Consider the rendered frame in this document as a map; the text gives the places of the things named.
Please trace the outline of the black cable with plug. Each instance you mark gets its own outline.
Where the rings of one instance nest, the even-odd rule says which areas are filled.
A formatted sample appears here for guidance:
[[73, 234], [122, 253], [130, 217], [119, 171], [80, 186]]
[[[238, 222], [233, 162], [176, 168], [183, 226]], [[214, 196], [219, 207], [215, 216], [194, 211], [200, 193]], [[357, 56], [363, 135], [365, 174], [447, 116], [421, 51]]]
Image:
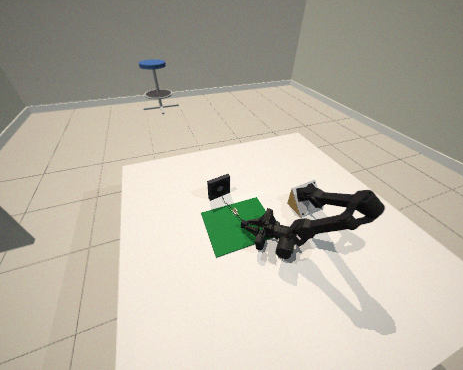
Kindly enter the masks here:
[[[226, 203], [226, 204], [227, 204], [227, 203]], [[228, 204], [227, 204], [227, 205], [228, 205]], [[228, 206], [229, 206], [229, 205], [228, 205]], [[229, 207], [230, 207], [230, 206], [229, 206]], [[231, 207], [230, 207], [230, 208], [231, 208]], [[232, 208], [231, 208], [231, 209], [232, 209]], [[232, 209], [232, 210], [233, 210], [233, 209]], [[233, 210], [233, 211], [234, 211], [234, 210]], [[235, 211], [234, 211], [234, 212], [235, 212]], [[236, 213], [236, 212], [235, 212], [235, 213]], [[236, 214], [237, 214], [237, 213], [236, 213]], [[237, 216], [238, 216], [238, 214], [237, 214]], [[238, 216], [238, 217], [239, 217], [239, 216]], [[242, 220], [242, 219], [241, 219], [241, 220]], [[245, 226], [248, 226], [248, 224], [254, 225], [254, 224], [252, 224], [252, 223], [249, 223], [249, 221], [242, 220], [242, 221], [241, 221], [241, 228], [245, 228]], [[245, 228], [245, 229], [246, 229], [246, 228]], [[247, 230], [247, 229], [246, 229], [246, 230]]]

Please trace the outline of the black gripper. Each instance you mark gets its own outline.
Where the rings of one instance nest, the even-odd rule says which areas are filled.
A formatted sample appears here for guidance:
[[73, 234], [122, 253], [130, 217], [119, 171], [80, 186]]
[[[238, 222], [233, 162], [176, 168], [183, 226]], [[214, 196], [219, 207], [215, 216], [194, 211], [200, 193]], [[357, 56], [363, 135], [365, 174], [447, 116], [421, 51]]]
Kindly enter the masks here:
[[[273, 214], [273, 210], [270, 209], [270, 208], [267, 208], [266, 213], [272, 213]], [[249, 230], [252, 234], [254, 234], [256, 236], [255, 246], [256, 246], [257, 250], [263, 250], [263, 247], [264, 247], [264, 244], [265, 244], [265, 238], [264, 238], [265, 235], [266, 235], [267, 238], [269, 236], [274, 237], [275, 240], [278, 240], [280, 238], [280, 231], [281, 231], [281, 227], [282, 227], [282, 225], [280, 225], [280, 222], [277, 222], [277, 224], [274, 225], [273, 231], [265, 231], [264, 224], [262, 223], [263, 217], [264, 217], [264, 215], [262, 217], [258, 218], [258, 219], [247, 220], [247, 221], [249, 221], [249, 223], [252, 223], [252, 224], [254, 224], [256, 226], [262, 227], [262, 230], [259, 230], [259, 227], [255, 228], [255, 227], [251, 227], [251, 226], [245, 226], [245, 228], [247, 230]]]

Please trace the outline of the green circuit board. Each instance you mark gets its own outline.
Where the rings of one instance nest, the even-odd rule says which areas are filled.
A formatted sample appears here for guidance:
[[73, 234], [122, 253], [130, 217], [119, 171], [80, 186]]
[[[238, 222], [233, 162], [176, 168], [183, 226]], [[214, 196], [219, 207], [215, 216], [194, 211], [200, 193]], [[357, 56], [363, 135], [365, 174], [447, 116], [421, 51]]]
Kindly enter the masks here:
[[257, 197], [229, 206], [201, 212], [216, 258], [254, 245], [256, 236], [241, 228], [241, 221], [258, 219], [266, 213]]

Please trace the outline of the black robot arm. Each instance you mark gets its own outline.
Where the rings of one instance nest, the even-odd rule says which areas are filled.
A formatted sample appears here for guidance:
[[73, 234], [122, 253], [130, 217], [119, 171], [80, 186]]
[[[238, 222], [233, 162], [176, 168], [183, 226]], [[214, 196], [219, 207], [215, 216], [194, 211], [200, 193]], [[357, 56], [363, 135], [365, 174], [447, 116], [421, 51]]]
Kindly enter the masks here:
[[[297, 190], [298, 189], [298, 190]], [[300, 247], [316, 234], [339, 230], [355, 230], [362, 224], [371, 223], [384, 213], [386, 207], [371, 190], [359, 190], [354, 194], [329, 193], [316, 188], [312, 183], [306, 187], [297, 188], [298, 202], [309, 200], [315, 208], [322, 208], [325, 204], [346, 207], [339, 215], [316, 220], [307, 218], [296, 219], [291, 225], [282, 225], [280, 238], [276, 247], [276, 255], [282, 259], [289, 259], [294, 245]], [[354, 218], [354, 211], [365, 215]], [[277, 224], [272, 213], [264, 213], [262, 223], [265, 231], [273, 231]], [[299, 236], [299, 240], [296, 236]]]

